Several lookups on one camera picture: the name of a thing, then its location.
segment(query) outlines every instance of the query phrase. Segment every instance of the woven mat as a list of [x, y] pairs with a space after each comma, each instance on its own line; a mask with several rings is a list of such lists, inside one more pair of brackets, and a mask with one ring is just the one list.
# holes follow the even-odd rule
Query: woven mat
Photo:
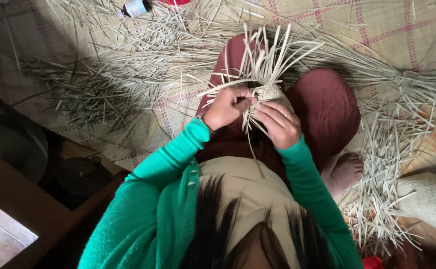
[[[220, 0], [211, 2], [215, 6], [221, 3]], [[436, 1], [259, 0], [254, 3], [264, 9], [238, 1], [233, 4], [261, 14], [266, 20], [283, 24], [320, 24], [326, 33], [341, 33], [340, 39], [352, 48], [397, 68], [417, 71], [436, 69], [436, 45], [426, 56], [436, 35]], [[216, 19], [229, 19], [232, 13], [229, 7], [221, 6]], [[70, 25], [70, 19], [57, 17], [47, 1], [14, 0], [0, 6], [1, 99], [13, 105], [47, 90], [41, 81], [19, 75], [15, 59], [11, 57], [14, 48], [10, 37], [14, 41], [17, 54], [23, 59], [36, 56], [55, 63], [65, 63], [73, 60], [75, 52], [71, 45], [73, 42], [69, 41], [75, 40], [75, 33]], [[97, 26], [87, 27], [88, 31], [79, 33], [78, 46], [83, 54], [81, 56], [95, 53], [92, 42], [105, 42], [104, 37], [95, 30]], [[82, 126], [71, 125], [63, 113], [50, 109], [56, 102], [48, 99], [50, 96], [47, 93], [14, 105], [14, 108], [38, 124], [79, 144], [102, 151], [117, 165], [132, 170], [149, 153], [176, 136], [190, 121], [199, 103], [196, 94], [202, 90], [200, 87], [190, 86], [181, 94], [162, 98], [156, 107], [164, 111], [157, 113], [156, 118], [149, 119], [147, 124], [139, 126], [132, 139], [122, 146], [117, 146], [116, 141], [123, 135], [123, 131], [106, 133], [104, 126], [83, 129]], [[358, 91], [357, 95], [375, 90], [370, 87]], [[179, 100], [183, 113], [173, 112]]]

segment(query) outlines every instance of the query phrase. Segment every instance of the sleeve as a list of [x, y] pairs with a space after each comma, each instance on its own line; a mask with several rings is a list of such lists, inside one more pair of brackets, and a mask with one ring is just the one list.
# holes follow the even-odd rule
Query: sleeve
[[178, 178], [209, 139], [208, 127], [192, 119], [179, 136], [140, 163], [117, 190], [90, 236], [78, 268], [122, 268], [131, 262], [154, 263], [160, 193]]
[[278, 152], [286, 167], [294, 200], [312, 212], [330, 247], [339, 254], [337, 263], [345, 264], [344, 268], [363, 268], [349, 227], [312, 161], [304, 136], [298, 144], [278, 149]]

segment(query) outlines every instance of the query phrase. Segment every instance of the bare foot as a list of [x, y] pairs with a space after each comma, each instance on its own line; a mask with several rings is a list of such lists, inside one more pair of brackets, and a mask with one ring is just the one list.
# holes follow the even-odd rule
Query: bare foot
[[356, 153], [341, 157], [333, 156], [322, 169], [321, 178], [334, 198], [341, 194], [364, 174], [364, 163]]

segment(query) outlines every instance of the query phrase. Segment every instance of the woman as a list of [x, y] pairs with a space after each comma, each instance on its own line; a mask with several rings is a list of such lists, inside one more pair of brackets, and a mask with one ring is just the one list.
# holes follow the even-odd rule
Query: woman
[[[226, 46], [215, 72], [226, 72], [226, 51], [237, 75], [243, 36]], [[254, 128], [250, 142], [241, 114], [257, 100], [244, 84], [221, 89], [205, 108], [203, 97], [197, 118], [117, 190], [79, 268], [362, 268], [332, 198], [363, 173], [359, 156], [338, 157], [358, 130], [356, 98], [327, 69], [286, 95], [295, 113], [257, 104], [270, 139]]]

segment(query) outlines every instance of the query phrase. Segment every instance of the woman's right hand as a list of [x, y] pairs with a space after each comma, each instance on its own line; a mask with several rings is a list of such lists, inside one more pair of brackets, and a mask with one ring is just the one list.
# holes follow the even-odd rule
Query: woman's right hand
[[279, 103], [259, 103], [254, 114], [268, 129], [269, 137], [277, 149], [292, 147], [303, 135], [298, 116]]

